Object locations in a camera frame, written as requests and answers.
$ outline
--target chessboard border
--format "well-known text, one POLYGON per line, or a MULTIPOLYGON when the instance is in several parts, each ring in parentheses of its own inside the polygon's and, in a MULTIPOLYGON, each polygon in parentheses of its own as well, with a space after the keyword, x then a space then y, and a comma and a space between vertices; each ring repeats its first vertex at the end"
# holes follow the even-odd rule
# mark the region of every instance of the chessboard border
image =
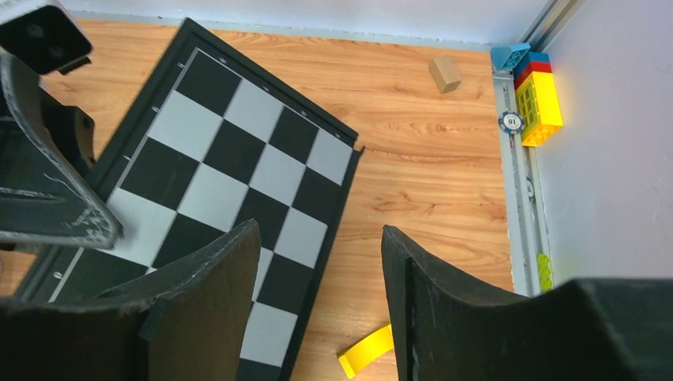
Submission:
MULTIPOLYGON (((166 49, 166 52, 160 58, 149 79, 132 103, 128 113, 119 125, 119 128, 103 150, 100 160, 94 166, 93 171, 86 176, 86 181, 102 196, 102 198, 108 198, 110 196, 113 186, 116 183, 116 181, 112 182, 107 179, 110 172, 114 170, 117 159, 123 154, 123 151, 129 142, 134 140, 137 126, 142 122, 141 119, 144 116, 148 105, 151 105, 152 100, 165 84, 167 75, 171 74, 171 70, 174 70, 175 60, 177 60, 178 55, 185 48, 185 44, 189 43, 194 37, 213 46, 228 58, 235 60, 240 66, 249 70, 253 75, 260 77, 271 87, 274 87, 275 90, 283 93, 285 97, 292 99, 301 107, 306 108, 306 110, 322 119, 327 125, 331 125, 337 132, 344 135, 341 137, 341 140, 354 149, 353 146, 358 137, 357 132, 336 119, 333 115, 324 111, 305 96, 299 94, 295 89, 283 83, 280 79, 274 77, 269 71, 238 52, 235 48, 214 36, 196 21, 186 18, 166 49)), ((342 191, 340 199, 336 206, 337 213, 335 213, 325 234, 325 239, 323 240, 323 245, 313 270, 313 277, 310 280, 306 292, 305 302, 298 315, 298 320, 294 327, 290 344, 288 345, 285 360, 281 367, 280 380, 287 380, 292 374, 309 323, 310 313, 317 297, 322 276, 324 275, 325 267, 329 260, 329 253, 332 250, 334 239, 337 235, 337 230, 348 199, 352 181, 355 177, 356 167, 363 151, 364 150, 356 151, 354 149, 350 162, 348 163, 348 169, 341 185, 342 191)), ((51 294, 51 291, 56 288, 60 281, 54 276, 54 269, 66 269, 72 263, 76 253, 76 250, 73 249, 63 249, 63 247, 59 246, 48 246, 42 250, 17 289, 15 293, 16 298, 26 301, 38 299, 42 301, 47 300, 47 294, 51 294)))

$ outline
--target wood grain surface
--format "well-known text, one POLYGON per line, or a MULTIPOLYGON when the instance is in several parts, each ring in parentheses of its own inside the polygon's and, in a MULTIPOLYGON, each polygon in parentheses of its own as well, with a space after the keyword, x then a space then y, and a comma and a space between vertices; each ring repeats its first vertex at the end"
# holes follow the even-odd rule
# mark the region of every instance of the wood grain surface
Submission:
MULTIPOLYGON (((95 46, 93 64, 48 77, 48 89, 93 117, 100 151, 175 28, 110 21, 82 21, 82 27, 95 46)), ((293 379, 347 379, 337 353, 388 321, 384 224, 472 275, 512 289, 487 53, 215 33, 358 131, 357 145, 366 147, 293 379), (463 79, 449 94, 439 94, 428 71, 441 55, 454 60, 463 79)), ((6 259, 6 267, 12 263, 6 259)), ((393 353, 356 379, 396 380, 393 353)))

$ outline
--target white wall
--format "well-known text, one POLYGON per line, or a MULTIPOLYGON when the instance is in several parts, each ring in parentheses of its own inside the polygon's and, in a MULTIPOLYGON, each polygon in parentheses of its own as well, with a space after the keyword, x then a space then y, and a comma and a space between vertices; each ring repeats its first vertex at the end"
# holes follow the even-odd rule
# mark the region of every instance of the white wall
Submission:
POLYGON ((476 43, 523 37, 547 0, 61 0, 70 10, 476 43))
POLYGON ((672 15, 586 0, 547 50, 565 126, 536 154, 557 282, 673 277, 672 15))

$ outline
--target yellow window block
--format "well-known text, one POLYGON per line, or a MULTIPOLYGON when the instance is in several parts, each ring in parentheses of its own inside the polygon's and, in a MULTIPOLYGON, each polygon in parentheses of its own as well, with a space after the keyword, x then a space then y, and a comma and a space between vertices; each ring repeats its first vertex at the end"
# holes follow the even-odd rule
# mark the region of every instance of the yellow window block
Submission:
POLYGON ((517 104, 526 123, 523 145, 537 147, 563 127, 552 73, 532 72, 517 89, 517 104))

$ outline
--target blue and white poker chip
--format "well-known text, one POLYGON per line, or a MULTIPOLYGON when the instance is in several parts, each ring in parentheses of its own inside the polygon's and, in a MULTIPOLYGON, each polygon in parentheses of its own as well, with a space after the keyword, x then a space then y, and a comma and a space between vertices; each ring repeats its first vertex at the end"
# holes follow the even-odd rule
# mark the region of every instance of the blue and white poker chip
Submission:
POLYGON ((519 113, 505 111, 498 118, 500 129, 509 135, 516 135, 523 131, 525 127, 524 118, 519 113))

